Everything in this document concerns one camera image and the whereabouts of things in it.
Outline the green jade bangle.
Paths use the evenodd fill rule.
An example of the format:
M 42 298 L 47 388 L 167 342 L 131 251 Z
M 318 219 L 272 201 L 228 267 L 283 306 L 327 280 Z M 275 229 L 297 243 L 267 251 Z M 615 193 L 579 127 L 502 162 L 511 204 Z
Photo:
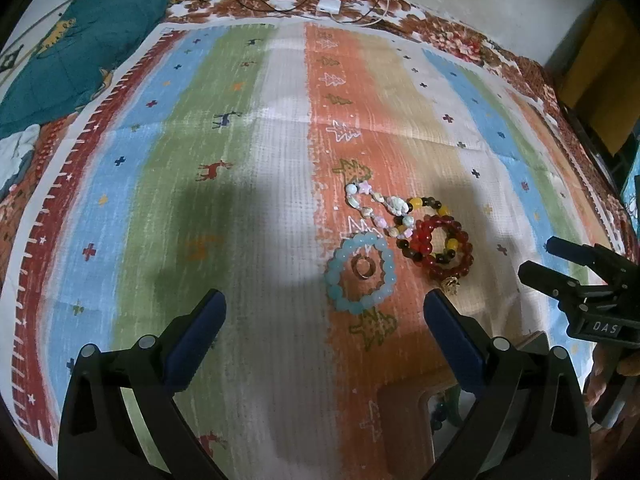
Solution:
M 462 425 L 463 419 L 460 414 L 460 393 L 459 385 L 452 386 L 445 391 L 445 406 L 447 409 L 447 420 L 456 428 Z

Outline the small gold charm pendant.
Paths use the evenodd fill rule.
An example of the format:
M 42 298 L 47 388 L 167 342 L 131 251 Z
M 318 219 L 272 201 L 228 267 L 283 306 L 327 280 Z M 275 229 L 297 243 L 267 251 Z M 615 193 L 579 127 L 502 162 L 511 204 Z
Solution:
M 460 280 L 457 276 L 450 276 L 442 281 L 442 290 L 447 295 L 457 295 L 460 287 Z

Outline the silver metal tin box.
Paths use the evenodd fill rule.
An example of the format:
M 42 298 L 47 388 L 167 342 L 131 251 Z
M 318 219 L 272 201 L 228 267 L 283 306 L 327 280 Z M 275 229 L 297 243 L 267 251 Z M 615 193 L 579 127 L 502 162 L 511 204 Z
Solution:
M 421 479 L 444 454 L 475 402 L 450 368 L 393 382 L 378 392 L 386 468 L 393 479 Z

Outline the mustard yellow hanging cloth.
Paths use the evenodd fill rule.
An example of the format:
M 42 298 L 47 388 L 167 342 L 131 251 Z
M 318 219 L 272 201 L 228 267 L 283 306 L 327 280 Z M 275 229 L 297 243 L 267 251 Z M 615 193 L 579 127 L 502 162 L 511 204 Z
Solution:
M 610 154 L 623 147 L 639 119 L 639 32 L 618 1 L 605 3 L 594 19 L 559 98 Z

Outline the white crumpled cloth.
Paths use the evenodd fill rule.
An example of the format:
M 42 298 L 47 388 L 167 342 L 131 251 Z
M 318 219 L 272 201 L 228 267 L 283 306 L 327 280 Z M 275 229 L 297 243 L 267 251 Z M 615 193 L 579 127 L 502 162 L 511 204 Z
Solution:
M 34 157 L 35 145 L 40 135 L 40 125 L 30 125 L 1 140 L 0 192 L 1 199 L 9 194 L 14 184 L 20 182 Z

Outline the teal pillow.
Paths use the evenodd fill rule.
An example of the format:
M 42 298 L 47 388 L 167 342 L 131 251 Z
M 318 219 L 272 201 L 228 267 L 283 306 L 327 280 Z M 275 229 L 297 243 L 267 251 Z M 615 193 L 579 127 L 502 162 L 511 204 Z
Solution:
M 73 0 L 1 101 L 1 136 L 72 114 L 164 20 L 168 0 Z

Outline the white charger adapter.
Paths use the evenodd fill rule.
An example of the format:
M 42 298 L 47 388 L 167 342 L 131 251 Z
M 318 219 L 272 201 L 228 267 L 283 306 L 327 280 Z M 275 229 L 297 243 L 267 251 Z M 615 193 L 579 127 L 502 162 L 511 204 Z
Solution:
M 341 7 L 341 0 L 318 0 L 317 3 L 317 10 L 327 14 L 339 14 Z

